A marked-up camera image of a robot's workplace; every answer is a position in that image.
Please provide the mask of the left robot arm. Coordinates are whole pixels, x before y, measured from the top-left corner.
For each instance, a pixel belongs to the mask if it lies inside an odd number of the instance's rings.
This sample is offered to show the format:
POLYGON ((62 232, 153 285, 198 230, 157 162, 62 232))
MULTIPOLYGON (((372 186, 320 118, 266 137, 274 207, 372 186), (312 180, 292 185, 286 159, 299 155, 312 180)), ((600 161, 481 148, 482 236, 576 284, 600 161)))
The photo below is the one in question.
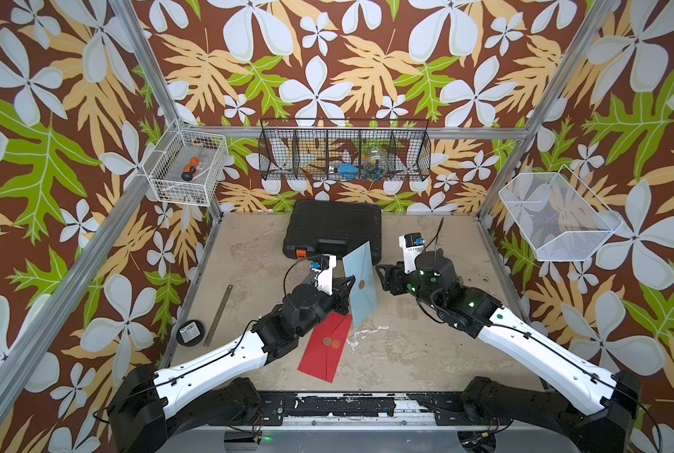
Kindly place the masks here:
POLYGON ((156 452, 191 428, 248 422, 260 395, 244 374, 289 354, 331 313, 348 314, 354 283, 333 279, 329 292, 302 283, 231 343, 172 368, 133 369, 106 407, 117 451, 156 452))

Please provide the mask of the light blue envelope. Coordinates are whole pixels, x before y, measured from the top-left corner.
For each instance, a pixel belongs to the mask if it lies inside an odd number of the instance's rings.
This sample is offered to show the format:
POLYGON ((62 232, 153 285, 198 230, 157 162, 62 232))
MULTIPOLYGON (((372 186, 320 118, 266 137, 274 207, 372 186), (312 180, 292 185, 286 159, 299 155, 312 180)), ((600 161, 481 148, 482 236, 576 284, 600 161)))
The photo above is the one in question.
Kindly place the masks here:
POLYGON ((350 290, 349 305, 353 326, 358 328, 378 308, 370 243, 365 242, 344 256, 343 266, 347 277, 355 277, 350 290))

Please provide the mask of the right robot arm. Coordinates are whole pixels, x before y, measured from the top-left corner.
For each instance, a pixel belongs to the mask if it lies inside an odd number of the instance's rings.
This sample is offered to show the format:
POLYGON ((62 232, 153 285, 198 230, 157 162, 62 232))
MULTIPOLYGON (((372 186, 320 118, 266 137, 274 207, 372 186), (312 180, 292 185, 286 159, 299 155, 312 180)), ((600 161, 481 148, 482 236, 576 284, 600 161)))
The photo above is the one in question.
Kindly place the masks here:
POLYGON ((384 291, 413 296, 450 328, 502 351, 552 388, 538 392, 474 377, 461 394, 466 419, 525 422, 565 436, 582 452, 626 450, 640 408, 637 377, 590 364, 491 294, 464 285, 440 249, 376 270, 384 291))

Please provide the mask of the red envelope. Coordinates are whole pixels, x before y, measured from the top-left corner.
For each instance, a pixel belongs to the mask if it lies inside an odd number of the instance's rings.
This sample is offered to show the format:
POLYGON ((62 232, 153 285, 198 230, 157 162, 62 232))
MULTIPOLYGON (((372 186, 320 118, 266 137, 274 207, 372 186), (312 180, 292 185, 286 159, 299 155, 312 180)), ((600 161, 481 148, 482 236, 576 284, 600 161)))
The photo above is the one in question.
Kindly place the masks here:
POLYGON ((299 364, 299 371, 333 383, 353 317, 331 313, 315 327, 299 364))

